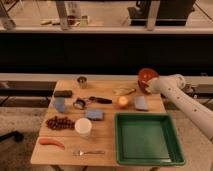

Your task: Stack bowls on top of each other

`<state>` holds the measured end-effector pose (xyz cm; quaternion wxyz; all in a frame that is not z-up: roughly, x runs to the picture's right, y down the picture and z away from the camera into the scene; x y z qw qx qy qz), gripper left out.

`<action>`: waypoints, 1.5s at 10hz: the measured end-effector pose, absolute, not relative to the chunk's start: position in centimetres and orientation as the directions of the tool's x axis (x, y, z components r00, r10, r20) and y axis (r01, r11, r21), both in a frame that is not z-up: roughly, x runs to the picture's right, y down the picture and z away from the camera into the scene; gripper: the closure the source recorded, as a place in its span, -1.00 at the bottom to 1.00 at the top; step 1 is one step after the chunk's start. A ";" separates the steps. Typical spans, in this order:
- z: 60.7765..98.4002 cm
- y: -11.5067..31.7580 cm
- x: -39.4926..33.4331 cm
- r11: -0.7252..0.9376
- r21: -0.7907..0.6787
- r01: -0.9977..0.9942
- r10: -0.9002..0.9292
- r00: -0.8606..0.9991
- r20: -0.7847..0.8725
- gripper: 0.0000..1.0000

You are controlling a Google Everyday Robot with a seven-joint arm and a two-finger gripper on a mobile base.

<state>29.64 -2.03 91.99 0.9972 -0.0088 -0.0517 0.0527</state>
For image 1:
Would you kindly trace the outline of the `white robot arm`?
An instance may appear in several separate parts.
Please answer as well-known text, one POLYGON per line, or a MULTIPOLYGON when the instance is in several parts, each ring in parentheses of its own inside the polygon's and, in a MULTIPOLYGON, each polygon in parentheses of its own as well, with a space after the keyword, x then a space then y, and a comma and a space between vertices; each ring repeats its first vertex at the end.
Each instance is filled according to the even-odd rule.
POLYGON ((148 81, 146 90, 161 93, 172 101, 213 143, 213 111, 185 94, 185 78, 180 74, 155 77, 148 81))

